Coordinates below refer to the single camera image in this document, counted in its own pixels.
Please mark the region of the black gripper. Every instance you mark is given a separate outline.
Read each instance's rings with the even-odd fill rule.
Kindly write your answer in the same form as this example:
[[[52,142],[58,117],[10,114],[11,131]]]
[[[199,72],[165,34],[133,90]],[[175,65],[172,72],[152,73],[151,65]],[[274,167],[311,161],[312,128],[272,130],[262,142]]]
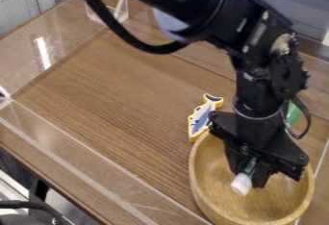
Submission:
[[[244,117],[236,112],[212,111],[209,132],[223,140],[229,170],[237,174],[251,157],[256,158],[251,186],[263,188],[272,174],[294,181],[303,178],[310,158],[292,141],[284,126],[283,106],[267,117]]]

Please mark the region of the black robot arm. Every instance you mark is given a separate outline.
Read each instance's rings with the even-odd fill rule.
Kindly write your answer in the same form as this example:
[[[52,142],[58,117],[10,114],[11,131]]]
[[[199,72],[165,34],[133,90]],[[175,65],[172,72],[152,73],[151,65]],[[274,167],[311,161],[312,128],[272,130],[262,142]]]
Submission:
[[[140,0],[149,5],[171,42],[149,45],[114,20],[102,0],[84,0],[106,27],[135,48],[169,54],[195,41],[225,51],[235,72],[232,112],[209,111],[209,132],[221,139],[229,169],[251,164],[251,184],[260,188],[271,175],[292,180],[310,162],[287,125],[287,106],[310,78],[298,55],[298,38],[288,19],[264,0]]]

